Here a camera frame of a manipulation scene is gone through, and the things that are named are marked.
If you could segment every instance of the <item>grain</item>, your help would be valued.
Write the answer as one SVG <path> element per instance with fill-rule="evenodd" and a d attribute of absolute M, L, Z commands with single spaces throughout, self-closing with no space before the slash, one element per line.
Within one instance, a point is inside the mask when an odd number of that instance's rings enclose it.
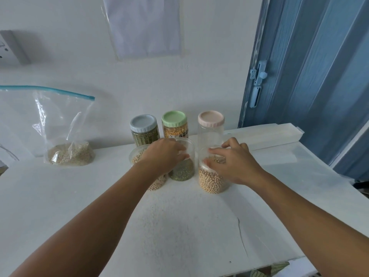
<path fill-rule="evenodd" d="M 132 164 L 135 164 L 136 162 L 138 162 L 141 159 L 142 154 L 144 153 L 145 150 L 141 151 L 138 155 L 136 155 L 134 158 L 132 158 Z M 155 191 L 159 188 L 161 188 L 166 182 L 166 175 L 160 176 L 159 178 L 157 178 L 152 184 L 151 186 L 149 186 L 148 190 L 149 191 Z"/>
<path fill-rule="evenodd" d="M 219 155 L 213 155 L 209 157 L 213 159 L 217 163 L 225 163 L 225 158 Z M 210 193 L 210 194 L 219 194 L 225 191 L 229 184 L 225 179 L 218 175 L 218 173 L 214 171 L 207 171 L 203 167 L 199 167 L 199 184 L 200 187 Z"/>
<path fill-rule="evenodd" d="M 163 126 L 163 132 L 165 138 L 186 137 L 188 138 L 188 124 L 184 124 L 178 127 Z"/>
<path fill-rule="evenodd" d="M 174 169 L 169 172 L 168 176 L 179 182 L 187 181 L 191 179 L 195 174 L 195 166 L 191 158 L 186 159 L 178 163 Z"/>
<path fill-rule="evenodd" d="M 51 164 L 83 166 L 91 163 L 94 158 L 95 153 L 89 142 L 61 144 L 48 150 L 48 161 Z"/>
<path fill-rule="evenodd" d="M 141 145 L 151 144 L 152 142 L 155 142 L 160 138 L 158 126 L 144 133 L 137 133 L 132 131 L 132 136 L 137 147 Z"/>

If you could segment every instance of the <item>electrical outlet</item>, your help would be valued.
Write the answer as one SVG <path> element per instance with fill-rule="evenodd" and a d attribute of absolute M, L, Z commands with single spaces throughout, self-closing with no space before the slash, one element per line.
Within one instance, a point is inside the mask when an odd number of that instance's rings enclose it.
<path fill-rule="evenodd" d="M 17 66 L 30 64 L 27 55 L 11 31 L 0 31 L 0 65 Z"/>

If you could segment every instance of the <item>hand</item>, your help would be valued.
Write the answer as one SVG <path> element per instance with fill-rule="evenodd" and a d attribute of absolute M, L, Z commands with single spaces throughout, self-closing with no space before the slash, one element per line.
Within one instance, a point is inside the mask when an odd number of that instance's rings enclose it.
<path fill-rule="evenodd" d="M 159 176 L 167 174 L 182 160 L 190 156 L 185 152 L 186 147 L 175 139 L 159 139 L 153 142 L 142 154 L 140 162 L 147 162 L 153 166 Z"/>
<path fill-rule="evenodd" d="M 239 144 L 236 138 L 230 138 L 223 148 L 209 149 L 212 154 L 225 157 L 225 163 L 216 163 L 210 158 L 204 159 L 209 168 L 225 179 L 247 186 L 253 186 L 267 173 L 256 162 L 245 143 Z"/>

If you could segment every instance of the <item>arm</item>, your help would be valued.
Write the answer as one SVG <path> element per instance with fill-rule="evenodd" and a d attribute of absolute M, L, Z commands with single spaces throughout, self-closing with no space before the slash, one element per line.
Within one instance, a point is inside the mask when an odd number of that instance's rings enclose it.
<path fill-rule="evenodd" d="M 296 243 L 323 276 L 364 276 L 369 261 L 369 238 L 299 196 L 264 171 L 245 143 L 235 138 L 224 149 L 225 164 L 210 159 L 206 164 L 221 176 L 249 186 L 274 211 Z"/>
<path fill-rule="evenodd" d="M 99 276 L 136 205 L 159 176 L 187 155 L 174 139 L 154 142 L 122 178 L 29 256 L 11 277 Z"/>

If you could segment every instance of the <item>person's right arm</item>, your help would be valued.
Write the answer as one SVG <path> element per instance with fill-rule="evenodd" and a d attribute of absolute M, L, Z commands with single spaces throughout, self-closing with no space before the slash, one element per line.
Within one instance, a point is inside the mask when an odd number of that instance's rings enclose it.
<path fill-rule="evenodd" d="M 209 151 L 224 156 L 226 163 L 206 159 L 206 164 L 230 181 L 250 187 L 265 200 L 323 276 L 368 276 L 368 237 L 263 170 L 245 143 L 238 144 L 231 138 L 222 147 Z"/>

